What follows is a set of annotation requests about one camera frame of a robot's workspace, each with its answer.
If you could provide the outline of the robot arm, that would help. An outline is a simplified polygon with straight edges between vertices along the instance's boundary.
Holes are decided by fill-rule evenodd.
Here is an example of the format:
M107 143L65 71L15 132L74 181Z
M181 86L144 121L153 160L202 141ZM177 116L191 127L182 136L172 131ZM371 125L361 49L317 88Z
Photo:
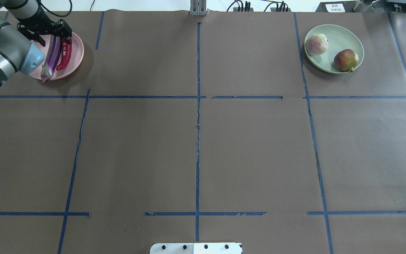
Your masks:
M72 29L60 16L54 22L40 0L0 0L0 87L18 71L30 74L45 59L34 42L45 46L42 35L71 42Z

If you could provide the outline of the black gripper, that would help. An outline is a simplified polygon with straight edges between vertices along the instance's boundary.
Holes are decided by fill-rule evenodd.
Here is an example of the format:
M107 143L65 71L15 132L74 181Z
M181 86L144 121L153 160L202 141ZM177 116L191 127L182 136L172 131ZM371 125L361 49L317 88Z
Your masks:
M72 44L72 29L65 20L53 22L44 10L37 10L33 16L18 18L17 31L27 39L38 42L45 47L46 42L41 35L54 35L63 38L68 45Z

